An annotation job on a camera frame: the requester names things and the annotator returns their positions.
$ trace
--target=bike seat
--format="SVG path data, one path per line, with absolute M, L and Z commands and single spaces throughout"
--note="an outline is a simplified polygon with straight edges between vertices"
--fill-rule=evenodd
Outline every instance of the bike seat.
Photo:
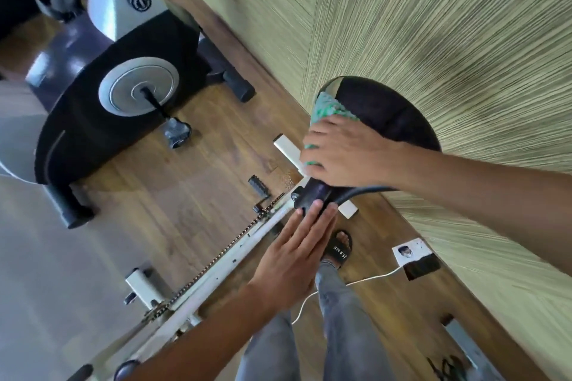
M 371 79 L 342 76 L 325 84 L 325 91 L 357 116 L 361 122 L 383 137 L 404 141 L 433 151 L 441 151 L 439 140 L 425 117 L 396 91 Z M 346 200 L 364 193 L 394 191 L 384 185 L 369 187 L 332 187 L 310 178 L 304 188 L 293 193 L 295 208 L 304 213 L 316 199 L 341 205 Z

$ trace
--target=black slide sandal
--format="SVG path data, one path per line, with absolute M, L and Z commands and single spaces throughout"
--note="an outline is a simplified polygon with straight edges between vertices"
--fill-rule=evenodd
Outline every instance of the black slide sandal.
M 338 233 L 340 232 L 343 232 L 348 236 L 349 248 L 338 239 Z M 347 261 L 353 247 L 354 242 L 349 232 L 344 229 L 338 229 L 337 231 L 332 232 L 332 236 L 329 238 L 328 245 L 324 250 L 324 255 L 334 258 L 340 263 L 339 268 L 341 268 L 341 266 Z

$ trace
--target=white cable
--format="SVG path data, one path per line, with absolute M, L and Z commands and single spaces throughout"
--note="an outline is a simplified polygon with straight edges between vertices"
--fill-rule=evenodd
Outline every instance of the white cable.
M 373 279 L 380 279 L 381 277 L 387 277 L 387 276 L 391 276 L 393 273 L 396 273 L 397 271 L 399 271 L 402 268 L 402 266 L 398 266 L 396 269 L 394 269 L 393 271 L 387 273 L 387 274 L 382 274 L 379 276 L 371 276 L 371 277 L 366 277 L 365 279 L 361 279 L 361 280 L 356 280 L 355 282 L 351 282 L 351 283 L 347 283 L 346 286 L 352 286 L 355 285 L 357 283 L 361 283 L 361 282 L 367 282 L 368 280 L 373 280 Z M 300 317 L 302 316 L 302 311 L 304 310 L 304 305 L 306 304 L 306 301 L 308 301 L 308 298 L 310 298 L 311 296 L 314 296 L 318 293 L 318 291 L 311 293 L 310 295 L 308 295 L 305 299 L 304 299 L 304 303 L 302 303 L 302 307 L 300 307 L 300 312 L 298 313 L 298 317 L 292 322 L 292 325 L 294 325 L 297 320 L 300 319 Z

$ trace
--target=leg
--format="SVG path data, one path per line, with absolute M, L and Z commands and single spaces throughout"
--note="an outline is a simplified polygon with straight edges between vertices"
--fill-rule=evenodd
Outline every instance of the leg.
M 369 315 L 328 259 L 316 274 L 328 351 L 326 381 L 394 381 L 389 360 Z
M 237 381 L 299 381 L 300 363 L 290 311 L 281 312 L 256 333 L 240 360 Z

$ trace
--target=green cloth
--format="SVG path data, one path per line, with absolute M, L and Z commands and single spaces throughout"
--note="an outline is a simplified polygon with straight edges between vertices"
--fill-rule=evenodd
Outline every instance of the green cloth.
M 326 116 L 341 115 L 349 117 L 350 119 L 359 121 L 359 119 L 346 108 L 333 96 L 325 91 L 319 93 L 316 103 L 314 103 L 314 108 L 312 109 L 312 115 L 310 117 L 310 125 L 315 124 L 320 119 Z M 304 148 L 315 148 L 315 145 L 304 145 Z M 306 165 L 309 164 L 319 164 L 316 161 L 307 161 Z

